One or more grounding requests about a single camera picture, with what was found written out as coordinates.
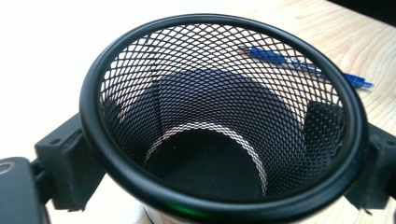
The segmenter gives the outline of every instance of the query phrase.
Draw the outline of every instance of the wooden desk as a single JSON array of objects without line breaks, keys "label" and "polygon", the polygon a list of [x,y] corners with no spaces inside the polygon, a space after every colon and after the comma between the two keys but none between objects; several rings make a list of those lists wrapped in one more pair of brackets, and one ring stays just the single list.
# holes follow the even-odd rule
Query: wooden desk
[{"label": "wooden desk", "polygon": [[[136,26],[177,14],[250,18],[299,36],[343,71],[375,84],[359,91],[369,121],[396,135],[396,28],[321,0],[13,1],[0,4],[3,133],[0,158],[35,158],[34,143],[78,112],[79,89],[93,60]],[[359,213],[344,198],[304,223],[392,223],[386,210]],[[108,176],[85,212],[54,211],[59,223],[149,223],[136,200]]]}]

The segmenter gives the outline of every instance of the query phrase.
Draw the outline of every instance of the black bracket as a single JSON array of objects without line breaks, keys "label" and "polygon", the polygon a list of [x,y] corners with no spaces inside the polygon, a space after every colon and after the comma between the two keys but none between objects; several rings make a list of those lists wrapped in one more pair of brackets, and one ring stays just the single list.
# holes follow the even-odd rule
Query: black bracket
[{"label": "black bracket", "polygon": [[369,124],[370,148],[360,177],[345,195],[358,209],[384,209],[396,199],[396,137]]},{"label": "black bracket", "polygon": [[35,144],[40,166],[54,176],[56,209],[84,210],[105,169],[91,152],[76,114]]}]

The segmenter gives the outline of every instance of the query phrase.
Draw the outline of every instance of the blue pen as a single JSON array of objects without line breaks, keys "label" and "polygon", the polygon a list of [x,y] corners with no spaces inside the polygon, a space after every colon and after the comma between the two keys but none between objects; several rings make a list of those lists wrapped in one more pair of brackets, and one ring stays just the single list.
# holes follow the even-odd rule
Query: blue pen
[{"label": "blue pen", "polygon": [[[313,64],[307,64],[298,60],[294,57],[285,57],[279,53],[273,52],[271,50],[264,50],[259,49],[256,47],[246,47],[246,46],[239,46],[239,49],[244,51],[250,58],[255,58],[260,60],[261,62],[266,63],[274,63],[277,66],[286,66],[291,69],[313,72],[320,77],[323,77],[321,70],[315,67]],[[372,83],[366,82],[363,77],[358,77],[355,75],[351,75],[348,73],[344,73],[346,78],[352,84],[352,86],[356,89],[359,88],[372,88],[374,85]]]}]

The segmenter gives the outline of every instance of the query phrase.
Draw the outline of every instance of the mesh cup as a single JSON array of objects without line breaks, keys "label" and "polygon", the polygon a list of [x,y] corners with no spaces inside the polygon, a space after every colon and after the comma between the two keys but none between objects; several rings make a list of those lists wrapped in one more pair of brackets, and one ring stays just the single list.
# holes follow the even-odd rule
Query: mesh cup
[{"label": "mesh cup", "polygon": [[85,79],[80,115],[124,188],[204,222],[318,210],[359,172],[367,136],[356,92],[322,54],[275,27],[210,14],[153,21],[112,43]]}]

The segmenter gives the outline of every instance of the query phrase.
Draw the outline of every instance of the metal mesh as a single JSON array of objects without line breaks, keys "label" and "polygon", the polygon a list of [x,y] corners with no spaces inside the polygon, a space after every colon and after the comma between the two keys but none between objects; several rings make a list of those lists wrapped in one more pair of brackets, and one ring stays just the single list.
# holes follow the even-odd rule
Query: metal mesh
[{"label": "metal mesh", "polygon": [[169,27],[121,51],[103,74],[100,99],[108,132],[124,154],[147,167],[170,137],[211,130],[246,151],[262,196],[301,188],[322,175],[345,129],[337,92],[319,74],[292,62],[261,62],[241,46],[315,67],[271,36],[221,24]]}]

